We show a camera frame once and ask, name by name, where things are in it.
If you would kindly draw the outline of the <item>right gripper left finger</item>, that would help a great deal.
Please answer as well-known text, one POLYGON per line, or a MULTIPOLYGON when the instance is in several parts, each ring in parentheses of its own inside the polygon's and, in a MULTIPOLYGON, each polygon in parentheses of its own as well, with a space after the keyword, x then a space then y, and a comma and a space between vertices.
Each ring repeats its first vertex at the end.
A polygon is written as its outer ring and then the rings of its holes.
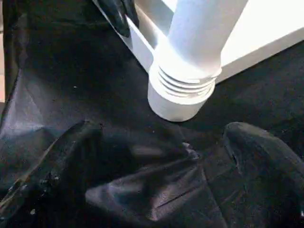
POLYGON ((83 141, 101 134, 101 124, 80 121, 58 137, 38 161, 17 178, 0 201, 0 226, 7 226, 31 194, 42 198, 54 192, 61 183, 68 162, 74 157, 75 149, 83 141))

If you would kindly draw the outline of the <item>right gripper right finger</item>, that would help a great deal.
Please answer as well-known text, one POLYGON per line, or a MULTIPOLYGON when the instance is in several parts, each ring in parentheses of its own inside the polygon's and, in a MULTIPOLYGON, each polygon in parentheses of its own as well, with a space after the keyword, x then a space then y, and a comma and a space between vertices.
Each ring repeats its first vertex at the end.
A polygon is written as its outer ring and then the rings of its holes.
POLYGON ((304 226, 304 161, 281 139, 243 122, 225 126, 223 143, 268 228, 304 226))

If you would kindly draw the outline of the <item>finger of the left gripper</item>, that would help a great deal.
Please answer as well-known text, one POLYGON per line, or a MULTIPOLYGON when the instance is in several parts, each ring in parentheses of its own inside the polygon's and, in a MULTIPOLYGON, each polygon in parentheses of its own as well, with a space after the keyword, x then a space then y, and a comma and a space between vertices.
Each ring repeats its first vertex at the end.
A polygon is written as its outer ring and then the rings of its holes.
POLYGON ((135 26, 139 26, 139 18, 138 14, 135 8, 135 2, 134 0, 123 0, 126 15, 128 18, 131 19, 131 21, 134 23, 135 26))
POLYGON ((113 26, 113 28, 123 37, 130 36, 130 29, 125 15, 124 4, 121 0, 98 0, 102 12, 113 26))

